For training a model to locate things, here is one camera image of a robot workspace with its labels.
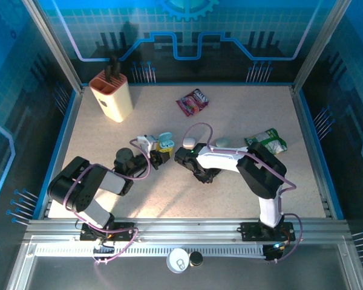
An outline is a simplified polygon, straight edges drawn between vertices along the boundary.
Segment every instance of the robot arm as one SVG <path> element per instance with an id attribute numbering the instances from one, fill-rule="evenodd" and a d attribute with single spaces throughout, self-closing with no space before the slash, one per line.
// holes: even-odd
<path id="1" fill-rule="evenodd" d="M 175 153 L 175 161 L 194 173 L 202 183 L 211 183 L 221 170 L 231 170 L 241 174 L 260 202 L 260 221 L 275 228 L 282 220 L 279 211 L 279 194 L 283 182 L 264 167 L 258 168 L 256 161 L 242 154 L 248 152 L 265 162 L 281 176 L 286 173 L 285 166 L 261 143 L 249 147 L 217 148 L 198 143 L 192 150 L 183 147 Z"/>
<path id="2" fill-rule="evenodd" d="M 148 169 L 149 164 L 143 155 L 144 153 L 149 157 L 150 166 L 153 166 L 156 170 L 170 158 L 167 152 L 161 153 L 154 150 L 147 152 L 143 150 L 141 154 L 134 156 L 132 150 L 129 148 L 120 149 L 116 153 L 113 169 L 120 176 L 104 166 L 98 164 L 92 165 L 80 183 L 71 192 L 67 200 L 67 207 L 71 208 L 83 220 L 95 227 L 112 230 L 114 216 L 102 208 L 94 197 L 100 192 L 125 196 L 134 183 L 129 177 L 142 174 Z M 88 160 L 79 156 L 75 157 L 50 182 L 47 189 L 50 198 L 63 205 L 64 199 L 75 180 L 90 165 Z"/>

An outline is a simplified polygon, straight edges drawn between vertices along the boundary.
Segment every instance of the metal frame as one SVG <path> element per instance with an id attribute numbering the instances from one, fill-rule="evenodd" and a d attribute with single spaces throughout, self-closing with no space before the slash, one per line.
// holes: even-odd
<path id="1" fill-rule="evenodd" d="M 325 20 L 315 43 L 312 45 L 300 71 L 298 72 L 296 79 L 294 81 L 294 91 L 299 92 L 303 87 L 306 79 L 308 78 L 310 72 L 318 61 L 322 51 L 328 44 L 329 40 L 336 27 L 338 26 L 340 20 L 344 16 L 345 11 L 349 7 L 351 0 L 337 0 L 333 6 L 331 12 L 328 15 L 327 20 Z"/>
<path id="2" fill-rule="evenodd" d="M 261 259 L 262 242 L 242 242 L 237 227 L 257 219 L 118 219 L 134 222 L 139 229 L 133 250 L 125 256 L 166 256 L 174 247 L 200 249 L 215 257 L 236 256 Z M 298 233 L 299 224 L 293 222 Z M 361 268 L 347 221 L 326 218 L 303 219 L 301 245 L 337 245 L 351 289 L 363 289 Z M 31 221 L 27 227 L 7 289 L 26 289 L 36 257 L 92 257 L 94 242 L 80 242 L 74 219 Z"/>
<path id="3" fill-rule="evenodd" d="M 328 205 L 327 208 L 325 208 L 325 210 L 327 211 L 326 216 L 328 216 L 329 212 L 332 218 L 342 219 L 343 214 L 341 212 L 340 206 L 338 202 L 336 200 L 334 202 L 332 198 L 332 195 L 335 196 L 336 192 L 332 182 L 330 180 L 327 180 L 326 178 L 329 173 L 326 172 L 322 166 L 321 158 L 323 158 L 323 156 L 321 156 L 317 150 L 316 141 L 313 137 L 310 124 L 306 117 L 306 109 L 304 107 L 304 104 L 301 101 L 299 93 L 295 92 L 293 89 L 291 89 L 291 95 L 300 124 L 301 132 L 304 137 L 304 142 L 308 151 L 313 174 L 315 175 L 316 184 L 318 186 L 318 190 L 321 196 L 321 201 L 323 203 L 327 203 Z"/>
<path id="4" fill-rule="evenodd" d="M 53 158 L 55 151 L 57 151 L 55 158 L 51 159 L 48 172 L 46 174 L 45 181 L 42 186 L 41 194 L 39 195 L 38 203 L 36 204 L 35 212 L 33 218 L 42 219 L 44 217 L 45 211 L 47 209 L 49 198 L 46 194 L 47 187 L 51 180 L 62 170 L 65 156 L 67 153 L 68 145 L 70 143 L 71 134 L 73 133 L 75 121 L 79 112 L 80 103 L 82 102 L 83 92 L 80 94 L 75 94 L 71 97 L 69 109 L 67 110 L 68 115 L 65 116 L 64 122 L 62 123 L 62 138 L 60 138 L 61 133 L 59 133 L 58 140 L 56 142 L 56 148 L 54 149 Z"/>
<path id="5" fill-rule="evenodd" d="M 22 0 L 22 2 L 34 20 L 39 31 L 41 32 L 51 52 L 54 54 L 55 59 L 62 68 L 73 89 L 77 94 L 80 94 L 82 90 L 81 81 L 75 72 L 75 69 L 68 56 L 66 55 L 63 46 L 59 42 L 59 39 L 55 36 L 53 30 L 48 24 L 48 21 L 46 21 L 46 17 L 41 12 L 42 9 L 40 8 L 39 4 L 33 0 Z"/>
<path id="6" fill-rule="evenodd" d="M 47 24 L 45 16 L 41 13 L 42 10 L 32 0 L 22 1 L 74 90 L 80 95 L 82 90 L 80 80 L 62 49 L 59 40 Z M 312 133 L 298 93 L 350 2 L 351 0 L 337 0 L 297 75 L 292 94 L 322 202 L 328 204 L 327 208 L 325 208 L 327 216 L 330 213 L 333 218 L 337 218 L 336 209 L 333 207 L 328 182 L 325 180 L 322 165 L 319 163 L 318 152 L 315 148 Z M 77 100 L 75 109 L 71 111 L 68 126 L 64 133 L 64 142 L 70 139 L 79 105 L 80 98 Z M 54 165 L 54 172 L 61 166 L 66 148 L 66 145 L 61 145 L 57 163 Z M 249 253 L 247 249 L 256 249 L 257 255 L 255 257 L 260 259 L 261 255 L 258 249 L 260 249 L 262 244 L 268 244 L 242 242 L 240 233 L 237 232 L 237 227 L 240 223 L 256 222 L 257 219 L 119 219 L 118 221 L 134 222 L 139 229 L 137 239 L 132 246 L 133 250 L 125 254 L 126 256 L 148 254 L 164 256 L 170 248 L 181 245 L 187 249 L 202 249 L 202 251 L 207 251 L 212 256 L 223 256 L 226 253 L 231 253 L 236 254 L 238 257 L 247 257 L 247 254 L 245 254 Z M 289 221 L 293 222 L 295 231 L 298 233 L 298 221 Z M 27 283 L 36 264 L 37 257 L 91 257 L 93 255 L 94 242 L 79 241 L 80 230 L 75 228 L 75 222 L 75 219 L 30 221 L 7 289 L 27 288 Z M 302 222 L 304 231 L 301 245 L 337 245 L 351 289 L 363 289 L 363 269 L 347 221 L 316 218 L 303 219 Z M 116 251 L 119 250 L 119 246 L 119 244 L 116 245 Z"/>

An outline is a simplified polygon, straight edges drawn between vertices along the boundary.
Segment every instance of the table surface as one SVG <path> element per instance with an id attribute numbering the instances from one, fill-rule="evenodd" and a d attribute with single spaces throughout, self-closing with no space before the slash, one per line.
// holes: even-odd
<path id="1" fill-rule="evenodd" d="M 304 138 L 290 96 L 283 86 L 200 86 L 210 101 L 199 114 L 187 117 L 176 100 L 195 86 L 132 86 L 133 112 L 121 123 L 106 117 L 90 88 L 85 90 L 65 157 L 66 166 L 75 156 L 113 168 L 116 152 L 129 147 L 140 135 L 158 136 L 172 132 L 175 149 L 180 147 L 187 128 L 198 122 L 214 128 L 213 140 L 226 137 L 229 147 L 245 146 L 244 137 L 274 127 L 287 143 L 288 151 L 277 155 L 287 167 L 286 178 L 297 189 L 283 194 L 283 211 L 304 218 L 324 218 Z M 197 127 L 190 133 L 201 142 L 209 130 Z M 221 172 L 212 184 L 202 184 L 192 173 L 173 161 L 144 181 L 135 181 L 124 197 L 102 194 L 98 203 L 115 217 L 122 218 L 255 218 L 258 198 L 236 172 Z M 50 218 L 74 217 L 53 202 Z"/>

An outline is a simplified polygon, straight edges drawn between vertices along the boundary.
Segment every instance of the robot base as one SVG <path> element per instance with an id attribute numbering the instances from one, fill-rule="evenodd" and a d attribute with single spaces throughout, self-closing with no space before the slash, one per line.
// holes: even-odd
<path id="1" fill-rule="evenodd" d="M 269 228 L 261 222 L 243 222 L 237 231 L 243 242 L 291 242 L 296 240 L 293 224 L 281 221 L 275 228 Z"/>
<path id="2" fill-rule="evenodd" d="M 132 222 L 114 222 L 108 227 L 108 230 L 119 230 L 123 228 L 134 227 Z M 89 228 L 87 224 L 82 224 L 82 230 L 80 231 L 79 240 L 97 240 L 102 239 L 104 242 L 129 242 L 133 238 L 134 233 L 129 233 L 129 231 L 124 231 L 122 233 L 116 234 L 105 234 L 100 231 Z"/>

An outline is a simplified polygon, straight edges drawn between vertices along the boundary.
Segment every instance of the small bottle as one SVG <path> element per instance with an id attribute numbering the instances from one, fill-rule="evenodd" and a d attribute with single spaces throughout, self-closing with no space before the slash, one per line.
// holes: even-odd
<path id="1" fill-rule="evenodd" d="M 189 255 L 189 264 L 191 267 L 200 266 L 203 263 L 203 256 L 195 251 Z"/>

